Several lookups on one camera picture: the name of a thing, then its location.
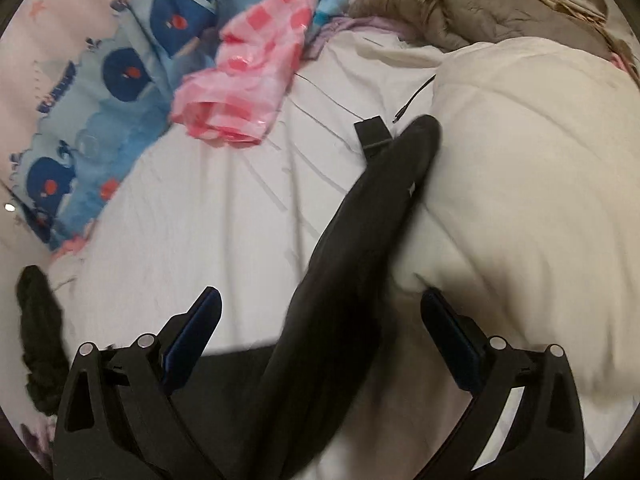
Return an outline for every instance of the blue whale print fabric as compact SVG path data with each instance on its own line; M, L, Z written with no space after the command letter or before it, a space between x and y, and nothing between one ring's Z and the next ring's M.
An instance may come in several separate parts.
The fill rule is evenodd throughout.
M258 1L22 3L0 41L0 102L19 103L0 103L0 178L52 250L84 236L167 130L183 76L212 66L220 28Z

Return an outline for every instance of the black fabric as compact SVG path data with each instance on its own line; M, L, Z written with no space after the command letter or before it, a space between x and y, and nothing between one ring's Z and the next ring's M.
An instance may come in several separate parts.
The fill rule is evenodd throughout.
M39 412L55 415L69 373L62 346L62 313L37 266L25 267L16 286L22 314L22 359L29 369L27 392Z
M171 401L203 453L228 480L242 444L240 420L274 345L202 356Z
M436 119L417 118L345 197L246 405L232 479L291 478L340 427L380 345L388 260L439 142Z

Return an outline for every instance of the brown jacket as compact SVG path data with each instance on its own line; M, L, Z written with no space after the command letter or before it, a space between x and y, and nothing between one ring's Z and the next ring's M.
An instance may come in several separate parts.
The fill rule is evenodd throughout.
M540 0L355 0L349 14L411 23L425 41L447 51L479 41L536 36L610 58L607 41L589 23Z

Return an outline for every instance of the pink checkered cloth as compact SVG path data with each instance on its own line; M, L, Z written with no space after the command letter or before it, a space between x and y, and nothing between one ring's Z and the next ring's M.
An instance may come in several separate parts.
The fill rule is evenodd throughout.
M216 67L184 78L171 118L198 139L260 143L300 65L319 0L263 0L220 32Z

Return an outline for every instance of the red fabric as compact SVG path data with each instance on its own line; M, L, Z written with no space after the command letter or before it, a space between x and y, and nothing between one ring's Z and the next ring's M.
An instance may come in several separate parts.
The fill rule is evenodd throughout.
M184 78L171 118L199 139L260 142L298 69L318 0L263 0L220 32L217 66Z

